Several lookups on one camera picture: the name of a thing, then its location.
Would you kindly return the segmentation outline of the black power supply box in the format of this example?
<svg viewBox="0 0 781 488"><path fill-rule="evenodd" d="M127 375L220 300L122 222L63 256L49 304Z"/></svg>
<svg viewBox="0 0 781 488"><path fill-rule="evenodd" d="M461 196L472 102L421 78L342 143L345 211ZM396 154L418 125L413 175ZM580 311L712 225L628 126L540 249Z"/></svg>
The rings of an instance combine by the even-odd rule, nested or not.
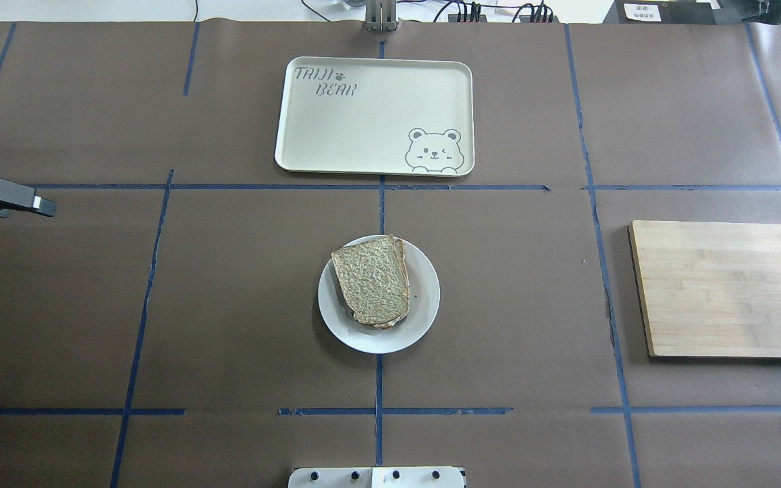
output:
<svg viewBox="0 0 781 488"><path fill-rule="evenodd" d="M602 24L716 25L710 2L614 1Z"/></svg>

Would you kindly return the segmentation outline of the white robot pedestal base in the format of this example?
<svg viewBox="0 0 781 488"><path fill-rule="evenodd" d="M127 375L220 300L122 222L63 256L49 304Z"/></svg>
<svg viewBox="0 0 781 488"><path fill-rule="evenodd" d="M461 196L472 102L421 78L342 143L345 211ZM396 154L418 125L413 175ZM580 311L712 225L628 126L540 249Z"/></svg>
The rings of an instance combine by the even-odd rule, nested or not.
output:
<svg viewBox="0 0 781 488"><path fill-rule="evenodd" d="M465 470L455 466L364 466L297 468L288 487L466 487Z"/></svg>

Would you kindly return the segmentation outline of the white round plate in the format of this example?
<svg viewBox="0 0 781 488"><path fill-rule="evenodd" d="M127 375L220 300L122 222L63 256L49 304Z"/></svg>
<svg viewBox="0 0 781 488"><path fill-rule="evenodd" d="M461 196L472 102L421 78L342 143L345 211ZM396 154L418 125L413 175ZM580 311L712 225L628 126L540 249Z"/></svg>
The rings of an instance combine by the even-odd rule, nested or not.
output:
<svg viewBox="0 0 781 488"><path fill-rule="evenodd" d="M403 241L409 277L409 313L393 327L380 330L353 318L344 303L331 260L317 281L317 305L331 333L351 348L365 353L393 353L421 340L430 330L441 302L436 270L419 248Z"/></svg>

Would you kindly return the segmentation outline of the cream bear serving tray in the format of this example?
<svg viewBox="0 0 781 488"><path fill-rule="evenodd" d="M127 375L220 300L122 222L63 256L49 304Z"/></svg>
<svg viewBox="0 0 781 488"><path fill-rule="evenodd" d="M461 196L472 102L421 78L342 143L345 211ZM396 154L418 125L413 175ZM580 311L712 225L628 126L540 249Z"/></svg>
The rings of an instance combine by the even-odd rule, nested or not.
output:
<svg viewBox="0 0 781 488"><path fill-rule="evenodd" d="M301 56L285 71L274 160L290 172L458 178L475 166L461 62Z"/></svg>

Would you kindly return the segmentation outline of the black orange connector strip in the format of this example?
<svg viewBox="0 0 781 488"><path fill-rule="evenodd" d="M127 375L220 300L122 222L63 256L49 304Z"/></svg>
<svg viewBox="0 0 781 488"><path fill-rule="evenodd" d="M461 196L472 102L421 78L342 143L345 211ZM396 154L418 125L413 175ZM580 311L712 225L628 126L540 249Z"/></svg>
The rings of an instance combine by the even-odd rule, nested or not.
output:
<svg viewBox="0 0 781 488"><path fill-rule="evenodd" d="M527 2L505 6L475 1L447 1L438 9L432 22L445 18L452 24L477 24L487 22L493 16L500 22L511 24L558 24L560 19L545 2Z"/></svg>

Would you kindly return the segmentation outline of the white bread slice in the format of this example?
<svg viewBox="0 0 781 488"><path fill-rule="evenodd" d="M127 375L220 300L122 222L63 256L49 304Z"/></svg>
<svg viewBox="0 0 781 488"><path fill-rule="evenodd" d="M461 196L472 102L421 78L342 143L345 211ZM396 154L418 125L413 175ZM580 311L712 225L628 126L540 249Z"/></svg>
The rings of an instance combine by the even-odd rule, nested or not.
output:
<svg viewBox="0 0 781 488"><path fill-rule="evenodd" d="M380 235L331 254L335 275L351 315L361 325L393 328L410 310L404 241Z"/></svg>

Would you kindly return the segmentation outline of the bamboo cutting board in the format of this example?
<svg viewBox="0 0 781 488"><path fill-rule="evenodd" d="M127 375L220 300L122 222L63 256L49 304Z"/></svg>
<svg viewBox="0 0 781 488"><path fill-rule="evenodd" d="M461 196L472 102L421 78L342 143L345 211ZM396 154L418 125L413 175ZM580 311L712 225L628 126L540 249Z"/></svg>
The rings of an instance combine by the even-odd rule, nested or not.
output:
<svg viewBox="0 0 781 488"><path fill-rule="evenodd" d="M781 359L781 224L633 220L652 357Z"/></svg>

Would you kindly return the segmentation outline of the aluminium frame post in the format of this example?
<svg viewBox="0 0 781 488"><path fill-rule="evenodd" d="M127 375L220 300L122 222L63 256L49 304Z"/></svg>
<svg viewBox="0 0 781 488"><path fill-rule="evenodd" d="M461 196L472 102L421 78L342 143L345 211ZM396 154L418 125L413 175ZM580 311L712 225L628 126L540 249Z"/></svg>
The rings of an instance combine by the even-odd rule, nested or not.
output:
<svg viewBox="0 0 781 488"><path fill-rule="evenodd" d="M372 32L393 32L399 28L397 1L366 0L365 29Z"/></svg>

